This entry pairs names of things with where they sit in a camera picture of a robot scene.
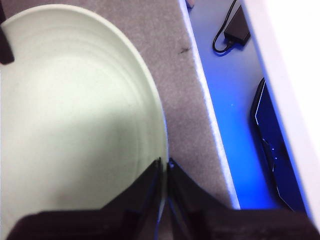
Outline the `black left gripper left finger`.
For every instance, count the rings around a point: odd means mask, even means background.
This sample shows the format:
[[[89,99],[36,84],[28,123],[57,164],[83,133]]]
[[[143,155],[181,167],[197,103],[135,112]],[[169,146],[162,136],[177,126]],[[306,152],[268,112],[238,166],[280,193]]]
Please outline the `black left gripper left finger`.
[[[100,209],[42,211],[17,221],[9,240],[135,240],[158,198],[162,163],[154,160]]]

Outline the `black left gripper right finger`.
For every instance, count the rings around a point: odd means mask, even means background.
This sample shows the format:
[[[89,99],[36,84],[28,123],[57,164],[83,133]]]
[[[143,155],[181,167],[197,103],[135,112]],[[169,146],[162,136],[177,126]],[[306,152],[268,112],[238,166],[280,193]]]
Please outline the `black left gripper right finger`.
[[[318,240],[309,218],[284,209],[231,209],[201,188],[172,158],[168,204],[176,240]]]

